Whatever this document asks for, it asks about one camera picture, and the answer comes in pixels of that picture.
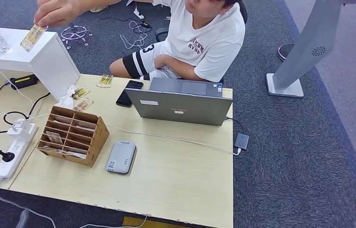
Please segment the white shelf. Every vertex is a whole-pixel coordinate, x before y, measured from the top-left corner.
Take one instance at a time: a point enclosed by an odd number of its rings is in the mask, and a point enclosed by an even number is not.
[[[28,30],[0,28],[10,45],[8,52],[0,53],[0,69],[34,73],[59,100],[80,73],[56,32],[45,32],[30,52],[20,46],[27,33]]]

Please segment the wooden organizer box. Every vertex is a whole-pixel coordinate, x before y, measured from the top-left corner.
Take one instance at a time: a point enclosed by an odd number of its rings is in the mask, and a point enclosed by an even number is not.
[[[50,142],[46,132],[58,133],[63,144]],[[60,149],[60,152],[40,151],[46,155],[92,167],[108,136],[109,131],[100,116],[53,106],[37,147],[49,146]],[[79,158],[66,152],[85,154],[86,157]]]

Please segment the power strip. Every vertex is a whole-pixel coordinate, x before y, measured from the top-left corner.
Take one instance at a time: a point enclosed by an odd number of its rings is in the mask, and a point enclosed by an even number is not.
[[[9,147],[8,152],[11,152],[15,155],[14,159],[5,162],[0,162],[0,178],[10,179],[13,175],[15,170],[18,168],[19,163],[21,162],[22,158],[25,155],[29,145],[31,144],[32,139],[34,138],[35,134],[37,133],[38,126],[35,123],[31,123],[31,129],[29,131],[30,140],[24,141],[15,139],[11,146]]]

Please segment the laptop lid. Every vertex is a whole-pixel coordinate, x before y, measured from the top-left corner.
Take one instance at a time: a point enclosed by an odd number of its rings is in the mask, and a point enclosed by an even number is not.
[[[151,91],[222,97],[222,83],[155,77]]]
[[[232,99],[125,89],[142,118],[221,126]]]

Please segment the chair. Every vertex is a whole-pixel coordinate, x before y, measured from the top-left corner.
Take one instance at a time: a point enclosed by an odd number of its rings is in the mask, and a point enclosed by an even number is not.
[[[238,4],[240,6],[240,12],[243,17],[243,22],[246,24],[246,22],[248,21],[248,13],[246,11],[245,5],[243,4],[243,1],[239,1]],[[168,35],[168,28],[159,28],[155,30],[155,40],[157,40],[157,42],[164,41],[164,39],[160,39],[160,36],[162,35]],[[220,83],[224,84],[224,77],[221,78]]]
[[[71,49],[71,46],[68,44],[69,41],[79,40],[81,39],[84,42],[84,46],[88,46],[86,39],[84,38],[87,34],[88,36],[92,36],[92,33],[83,26],[77,26],[73,23],[69,23],[66,29],[64,29],[60,36],[62,37],[62,41],[66,42],[66,48]]]

